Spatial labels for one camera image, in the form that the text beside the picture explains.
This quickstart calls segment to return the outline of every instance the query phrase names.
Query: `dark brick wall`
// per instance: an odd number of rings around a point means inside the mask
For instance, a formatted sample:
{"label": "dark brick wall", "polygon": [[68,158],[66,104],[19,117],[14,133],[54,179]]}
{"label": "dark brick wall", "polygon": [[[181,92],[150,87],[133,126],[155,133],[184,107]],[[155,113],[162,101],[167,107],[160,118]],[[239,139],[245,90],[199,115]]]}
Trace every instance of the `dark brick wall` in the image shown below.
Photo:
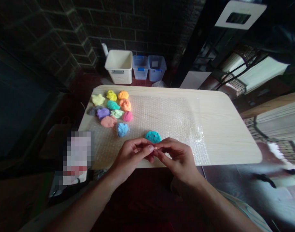
{"label": "dark brick wall", "polygon": [[67,91],[80,66],[59,29],[79,26],[71,0],[0,0],[0,46],[60,91]]}
{"label": "dark brick wall", "polygon": [[177,66],[205,0],[73,0],[98,59],[101,43]]}
{"label": "dark brick wall", "polygon": [[0,0],[0,45],[58,89],[108,49],[177,66],[205,0]]}

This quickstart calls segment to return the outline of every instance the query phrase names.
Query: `hand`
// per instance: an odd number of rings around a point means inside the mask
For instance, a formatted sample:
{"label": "hand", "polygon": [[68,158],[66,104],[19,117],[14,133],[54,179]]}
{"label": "hand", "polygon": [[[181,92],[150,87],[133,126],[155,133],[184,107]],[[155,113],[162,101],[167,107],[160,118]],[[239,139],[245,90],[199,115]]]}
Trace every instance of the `hand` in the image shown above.
{"label": "hand", "polygon": [[[147,139],[137,138],[125,141],[112,167],[108,170],[108,175],[113,175],[114,181],[119,186],[133,173],[138,163],[153,151],[153,143]],[[150,157],[148,161],[152,163],[154,158]]]}
{"label": "hand", "polygon": [[190,146],[172,138],[166,138],[154,145],[159,148],[154,155],[167,166],[174,176],[186,184],[194,184],[203,178],[196,168]]}

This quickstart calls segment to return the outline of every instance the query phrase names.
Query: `fingernail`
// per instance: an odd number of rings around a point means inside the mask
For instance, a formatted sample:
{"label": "fingernail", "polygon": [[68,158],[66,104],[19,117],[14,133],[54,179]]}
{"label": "fingernail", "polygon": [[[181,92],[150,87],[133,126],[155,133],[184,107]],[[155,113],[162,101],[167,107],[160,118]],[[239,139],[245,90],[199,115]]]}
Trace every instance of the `fingernail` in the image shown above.
{"label": "fingernail", "polygon": [[154,146],[152,146],[152,145],[148,145],[148,149],[149,149],[150,151],[153,151],[153,150],[154,150]]}

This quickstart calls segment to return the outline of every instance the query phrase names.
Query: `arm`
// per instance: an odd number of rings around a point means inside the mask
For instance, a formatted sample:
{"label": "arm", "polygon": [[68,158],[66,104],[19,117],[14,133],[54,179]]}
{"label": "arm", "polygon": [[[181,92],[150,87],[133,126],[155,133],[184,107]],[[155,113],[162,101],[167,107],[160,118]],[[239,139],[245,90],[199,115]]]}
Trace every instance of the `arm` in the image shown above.
{"label": "arm", "polygon": [[155,146],[154,155],[192,190],[217,231],[261,231],[201,176],[189,146],[171,138]]}
{"label": "arm", "polygon": [[126,141],[108,172],[58,216],[45,232],[90,231],[110,200],[115,189],[136,169],[138,163],[154,150],[151,142],[143,138]]}

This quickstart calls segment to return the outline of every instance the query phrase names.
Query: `pink play dough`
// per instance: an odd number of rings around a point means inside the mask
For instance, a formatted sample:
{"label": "pink play dough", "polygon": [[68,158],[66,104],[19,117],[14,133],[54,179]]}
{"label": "pink play dough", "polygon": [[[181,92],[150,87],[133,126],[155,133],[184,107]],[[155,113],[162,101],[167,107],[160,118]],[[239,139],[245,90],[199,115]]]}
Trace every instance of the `pink play dough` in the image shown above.
{"label": "pink play dough", "polygon": [[114,127],[116,123],[117,123],[117,120],[113,116],[106,116],[100,122],[100,124],[104,127]]}
{"label": "pink play dough", "polygon": [[132,120],[132,113],[130,111],[126,111],[123,114],[123,120],[124,121],[131,121]]}

